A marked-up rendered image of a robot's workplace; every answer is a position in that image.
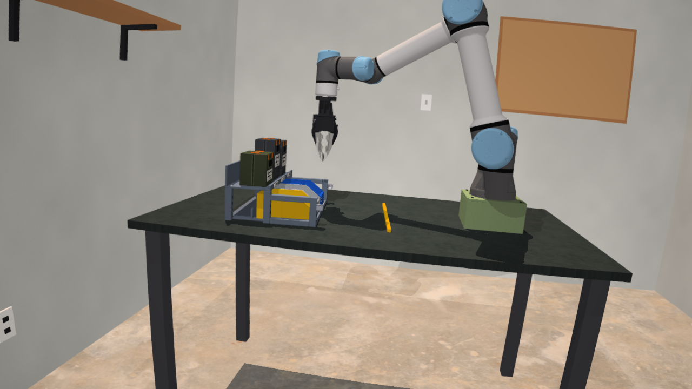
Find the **dark grey tool case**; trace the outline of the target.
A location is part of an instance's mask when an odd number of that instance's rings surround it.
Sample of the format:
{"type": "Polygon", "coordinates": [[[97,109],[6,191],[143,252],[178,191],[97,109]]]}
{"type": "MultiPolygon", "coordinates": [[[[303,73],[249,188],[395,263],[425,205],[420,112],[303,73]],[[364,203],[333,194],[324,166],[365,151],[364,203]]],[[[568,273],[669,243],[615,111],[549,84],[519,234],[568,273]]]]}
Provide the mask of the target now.
{"type": "Polygon", "coordinates": [[[280,140],[280,176],[286,173],[287,140],[280,140]]]}
{"type": "Polygon", "coordinates": [[[277,179],[280,172],[280,139],[255,139],[255,151],[274,152],[274,180],[277,179]]]}

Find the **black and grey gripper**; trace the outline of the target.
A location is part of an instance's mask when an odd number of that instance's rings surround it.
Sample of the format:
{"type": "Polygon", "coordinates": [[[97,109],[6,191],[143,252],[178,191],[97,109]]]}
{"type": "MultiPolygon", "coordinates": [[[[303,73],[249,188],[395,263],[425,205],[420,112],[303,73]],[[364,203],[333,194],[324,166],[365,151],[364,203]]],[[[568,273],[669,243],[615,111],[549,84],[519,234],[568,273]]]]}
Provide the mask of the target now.
{"type": "Polygon", "coordinates": [[[331,100],[336,101],[337,98],[329,96],[328,98],[322,98],[322,96],[316,96],[316,99],[319,99],[319,109],[318,114],[313,114],[313,128],[311,133],[315,141],[315,146],[318,150],[319,157],[321,158],[321,161],[324,162],[338,136],[338,125],[336,125],[335,122],[337,119],[335,118],[335,115],[331,115],[331,100]],[[328,101],[328,103],[326,101],[328,101]],[[325,147],[324,155],[322,153],[322,134],[320,131],[328,131],[328,135],[326,135],[327,145],[325,147]]]}

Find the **yellow open bin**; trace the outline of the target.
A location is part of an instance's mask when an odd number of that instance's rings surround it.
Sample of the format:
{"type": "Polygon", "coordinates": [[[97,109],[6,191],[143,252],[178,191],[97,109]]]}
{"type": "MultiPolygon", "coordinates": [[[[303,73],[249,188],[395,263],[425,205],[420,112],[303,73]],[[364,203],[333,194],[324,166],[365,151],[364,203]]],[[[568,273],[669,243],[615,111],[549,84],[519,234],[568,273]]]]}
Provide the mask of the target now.
{"type": "MultiPolygon", "coordinates": [[[[272,189],[272,194],[308,196],[303,191],[272,189]]],[[[271,201],[270,217],[307,219],[309,220],[310,203],[271,201]]],[[[263,191],[257,193],[257,214],[256,218],[263,219],[263,191]]]]}

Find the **olive green storage case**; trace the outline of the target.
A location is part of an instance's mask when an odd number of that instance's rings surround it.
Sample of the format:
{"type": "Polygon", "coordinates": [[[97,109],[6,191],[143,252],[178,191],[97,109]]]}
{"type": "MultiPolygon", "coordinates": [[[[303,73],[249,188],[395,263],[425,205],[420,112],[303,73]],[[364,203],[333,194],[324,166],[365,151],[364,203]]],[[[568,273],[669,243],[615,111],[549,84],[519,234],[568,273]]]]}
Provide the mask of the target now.
{"type": "Polygon", "coordinates": [[[274,180],[274,152],[240,153],[239,185],[266,187],[274,180]]]}

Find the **grey metal shelf rack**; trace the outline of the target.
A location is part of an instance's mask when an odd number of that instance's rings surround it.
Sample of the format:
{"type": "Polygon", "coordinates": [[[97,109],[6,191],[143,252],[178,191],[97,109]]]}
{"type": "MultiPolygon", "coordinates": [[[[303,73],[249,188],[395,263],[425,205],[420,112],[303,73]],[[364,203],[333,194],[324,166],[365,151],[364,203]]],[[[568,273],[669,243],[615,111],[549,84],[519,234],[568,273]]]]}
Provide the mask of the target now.
{"type": "Polygon", "coordinates": [[[327,189],[332,189],[333,184],[328,184],[328,179],[310,179],[302,177],[292,177],[292,170],[279,176],[266,187],[239,185],[240,160],[225,166],[225,220],[255,220],[267,224],[294,225],[316,227],[321,218],[322,210],[327,202],[327,189]],[[284,194],[272,194],[272,189],[278,186],[285,179],[312,180],[314,184],[322,184],[324,197],[322,205],[318,204],[318,197],[292,196],[284,194]],[[234,188],[255,190],[255,196],[243,206],[233,212],[234,188]],[[256,218],[257,193],[264,191],[263,194],[263,219],[256,218]],[[310,203],[309,220],[270,217],[271,201],[310,203]],[[318,213],[317,213],[318,210],[318,213]],[[318,215],[318,216],[317,216],[318,215]]]}

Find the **blue bin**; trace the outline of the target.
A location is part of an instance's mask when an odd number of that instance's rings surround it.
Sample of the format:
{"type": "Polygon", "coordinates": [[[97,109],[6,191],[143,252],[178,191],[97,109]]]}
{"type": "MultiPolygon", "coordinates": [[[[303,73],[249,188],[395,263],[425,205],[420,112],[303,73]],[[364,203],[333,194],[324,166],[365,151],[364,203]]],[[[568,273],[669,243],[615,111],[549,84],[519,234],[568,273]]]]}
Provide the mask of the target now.
{"type": "Polygon", "coordinates": [[[301,180],[301,179],[285,179],[283,182],[280,184],[299,184],[299,185],[307,185],[309,188],[311,188],[318,196],[321,197],[321,205],[323,202],[323,197],[324,197],[324,191],[321,190],[316,184],[312,182],[312,180],[301,180]]]}

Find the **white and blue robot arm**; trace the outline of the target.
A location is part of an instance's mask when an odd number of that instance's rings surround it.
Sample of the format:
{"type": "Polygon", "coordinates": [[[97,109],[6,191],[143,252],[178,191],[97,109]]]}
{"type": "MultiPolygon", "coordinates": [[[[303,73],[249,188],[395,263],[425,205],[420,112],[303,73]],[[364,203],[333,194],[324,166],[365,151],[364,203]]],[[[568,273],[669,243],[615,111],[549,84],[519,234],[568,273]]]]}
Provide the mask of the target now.
{"type": "Polygon", "coordinates": [[[338,79],[377,84],[383,77],[415,60],[457,42],[474,118],[470,125],[471,151],[478,162],[469,194],[496,201],[514,201],[517,129],[509,125],[500,107],[486,39],[489,30],[487,8],[483,0],[443,0],[442,12],[442,22],[373,59],[339,57],[338,51],[320,51],[315,95],[338,96],[338,79]]]}

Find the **yellow vertical bar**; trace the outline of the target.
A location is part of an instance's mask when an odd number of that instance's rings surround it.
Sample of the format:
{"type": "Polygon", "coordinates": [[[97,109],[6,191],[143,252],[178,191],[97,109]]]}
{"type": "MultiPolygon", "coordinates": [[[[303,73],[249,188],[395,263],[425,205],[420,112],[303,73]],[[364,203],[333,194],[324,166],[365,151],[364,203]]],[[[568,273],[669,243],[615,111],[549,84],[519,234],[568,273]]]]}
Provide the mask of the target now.
{"type": "Polygon", "coordinates": [[[391,232],[390,220],[389,220],[389,218],[388,218],[388,214],[387,214],[387,209],[386,209],[385,203],[383,203],[382,206],[383,206],[383,212],[384,212],[385,223],[386,223],[386,226],[387,226],[387,232],[391,232]]]}

